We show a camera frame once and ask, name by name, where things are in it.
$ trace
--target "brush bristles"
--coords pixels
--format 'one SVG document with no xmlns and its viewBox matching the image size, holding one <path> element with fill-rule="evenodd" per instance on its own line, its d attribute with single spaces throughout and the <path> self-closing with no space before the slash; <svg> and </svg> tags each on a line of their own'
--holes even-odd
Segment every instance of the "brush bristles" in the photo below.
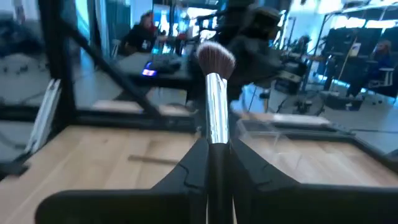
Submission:
<svg viewBox="0 0 398 224">
<path fill-rule="evenodd" d="M 217 73 L 229 79 L 235 69 L 234 55 L 216 42 L 204 42 L 197 49 L 199 66 L 204 75 Z"/>
</svg>

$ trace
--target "window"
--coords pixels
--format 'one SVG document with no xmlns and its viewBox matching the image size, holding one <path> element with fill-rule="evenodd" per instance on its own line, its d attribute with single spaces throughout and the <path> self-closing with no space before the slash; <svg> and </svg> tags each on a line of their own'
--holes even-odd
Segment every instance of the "window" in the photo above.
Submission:
<svg viewBox="0 0 398 224">
<path fill-rule="evenodd" d="M 213 23 L 211 24 L 211 28 L 215 29 L 217 27 L 217 17 L 213 18 Z"/>
<path fill-rule="evenodd" d="M 173 24 L 173 36 L 174 36 L 174 37 L 178 36 L 177 27 L 178 27 L 178 24 L 177 24 L 177 23 Z"/>
<path fill-rule="evenodd" d="M 318 13 L 325 14 L 333 11 L 337 11 L 343 8 L 341 0 L 322 0 L 319 3 Z"/>
<path fill-rule="evenodd" d="M 366 19 L 359 19 L 355 17 L 351 17 L 348 19 L 346 23 L 346 28 L 357 28 L 363 27 L 365 25 Z"/>
<path fill-rule="evenodd" d="M 161 31 L 166 31 L 166 35 L 169 34 L 169 29 L 170 29 L 170 24 L 169 22 L 167 22 L 167 11 L 166 10 L 162 10 L 162 16 L 160 18 L 160 30 Z"/>
<path fill-rule="evenodd" d="M 368 21 L 366 24 L 366 28 L 392 28 L 397 25 L 397 20 L 389 20 L 389 21 Z"/>
<path fill-rule="evenodd" d="M 333 23 L 332 27 L 335 29 L 346 27 L 347 20 L 348 19 L 345 16 L 336 16 L 334 18 L 334 23 Z"/>
<path fill-rule="evenodd" d="M 292 6 L 290 7 L 290 11 L 314 11 L 318 6 L 317 0 L 307 0 L 304 5 L 301 5 L 301 0 L 293 0 Z"/>
<path fill-rule="evenodd" d="M 195 7 L 189 7 L 187 9 L 187 14 L 189 15 L 189 17 L 191 18 L 190 24 L 189 26 L 193 26 L 193 32 L 192 35 L 196 36 L 199 34 L 199 26 L 196 25 L 197 20 L 195 19 L 198 16 L 206 16 L 206 15 L 210 15 L 212 13 L 215 13 L 216 10 L 211 10 L 211 9 L 200 9 L 200 8 L 195 8 Z M 210 25 L 210 21 L 206 20 L 203 21 L 203 26 L 205 28 L 209 27 Z M 211 23 L 211 27 L 215 27 L 216 23 L 214 23 L 214 20 Z M 203 34 L 205 37 L 209 37 L 213 35 L 213 32 L 205 32 Z"/>
<path fill-rule="evenodd" d="M 384 4 L 392 4 L 392 3 L 395 3 L 395 2 L 398 2 L 398 0 L 384 0 L 383 1 Z"/>
<path fill-rule="evenodd" d="M 79 1 L 75 0 L 76 2 L 76 11 L 80 14 L 83 22 L 88 24 L 88 8 L 87 8 L 87 1 Z"/>
<path fill-rule="evenodd" d="M 283 23 L 284 23 L 284 19 L 285 19 L 285 14 L 283 14 L 281 17 L 280 17 L 280 20 L 279 20 L 279 23 L 278 23 L 278 26 L 279 27 L 282 27 L 282 25 L 283 25 Z"/>
</svg>

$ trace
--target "black brush handle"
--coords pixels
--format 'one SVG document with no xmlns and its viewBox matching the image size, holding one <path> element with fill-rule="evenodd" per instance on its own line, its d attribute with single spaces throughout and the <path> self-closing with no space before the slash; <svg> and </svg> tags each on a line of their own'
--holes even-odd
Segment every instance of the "black brush handle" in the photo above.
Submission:
<svg viewBox="0 0 398 224">
<path fill-rule="evenodd" d="M 208 223 L 232 224 L 232 189 L 229 178 L 229 144 L 210 144 Z"/>
</svg>

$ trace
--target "makeup brush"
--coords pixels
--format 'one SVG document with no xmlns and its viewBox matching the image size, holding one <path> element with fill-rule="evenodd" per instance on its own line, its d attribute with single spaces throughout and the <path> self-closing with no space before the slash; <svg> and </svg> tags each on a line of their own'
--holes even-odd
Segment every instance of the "makeup brush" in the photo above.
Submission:
<svg viewBox="0 0 398 224">
<path fill-rule="evenodd" d="M 206 76 L 206 120 L 209 145 L 208 223 L 232 223 L 232 188 L 229 174 L 227 80 L 235 57 L 220 44 L 204 42 L 197 49 Z"/>
<path fill-rule="evenodd" d="M 235 68 L 234 55 L 216 42 L 204 42 L 197 48 L 200 68 L 206 76 L 206 120 L 211 143 L 227 143 L 227 80 Z"/>
</svg>

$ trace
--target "brush handle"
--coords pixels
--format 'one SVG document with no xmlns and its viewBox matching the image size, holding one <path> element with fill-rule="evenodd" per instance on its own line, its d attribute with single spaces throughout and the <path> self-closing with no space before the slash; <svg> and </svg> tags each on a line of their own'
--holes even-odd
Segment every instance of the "brush handle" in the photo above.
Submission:
<svg viewBox="0 0 398 224">
<path fill-rule="evenodd" d="M 229 144 L 209 145 L 208 223 L 233 224 Z"/>
<path fill-rule="evenodd" d="M 206 76 L 206 120 L 211 143 L 229 140 L 227 80 L 217 73 Z"/>
</svg>

